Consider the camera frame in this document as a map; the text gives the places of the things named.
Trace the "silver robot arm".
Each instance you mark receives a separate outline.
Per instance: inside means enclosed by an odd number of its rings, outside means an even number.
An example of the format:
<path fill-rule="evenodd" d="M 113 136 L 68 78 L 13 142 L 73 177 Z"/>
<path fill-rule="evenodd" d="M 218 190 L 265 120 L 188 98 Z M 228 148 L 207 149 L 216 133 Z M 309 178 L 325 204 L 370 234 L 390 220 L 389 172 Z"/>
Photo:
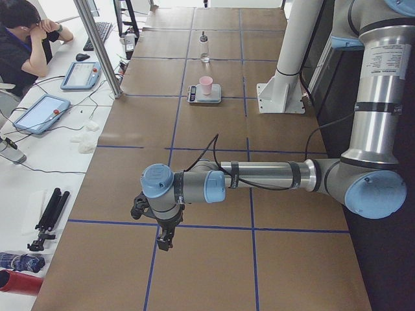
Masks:
<path fill-rule="evenodd" d="M 337 159 L 305 158 L 301 163 L 199 157 L 180 172 L 162 164 L 147 167 L 131 215 L 157 221 L 161 250 L 172 248 L 186 204 L 222 202 L 227 189 L 305 189 L 326 194 L 368 219 L 385 218 L 403 205 L 407 188 L 397 173 L 393 148 L 414 48 L 414 2 L 335 1 L 331 45 L 363 51 L 349 148 Z"/>

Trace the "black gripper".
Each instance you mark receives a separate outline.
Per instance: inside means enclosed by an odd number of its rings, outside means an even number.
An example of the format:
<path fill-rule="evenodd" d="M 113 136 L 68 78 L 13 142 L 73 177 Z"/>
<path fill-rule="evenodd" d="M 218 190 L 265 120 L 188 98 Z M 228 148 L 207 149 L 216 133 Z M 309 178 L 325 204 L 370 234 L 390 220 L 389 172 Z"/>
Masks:
<path fill-rule="evenodd" d="M 161 233 L 157 237 L 158 248 L 162 251 L 168 251 L 172 248 L 172 239 L 176 227 L 183 222 L 183 215 L 178 214 L 168 220 L 158 220 L 158 225 L 161 227 Z"/>

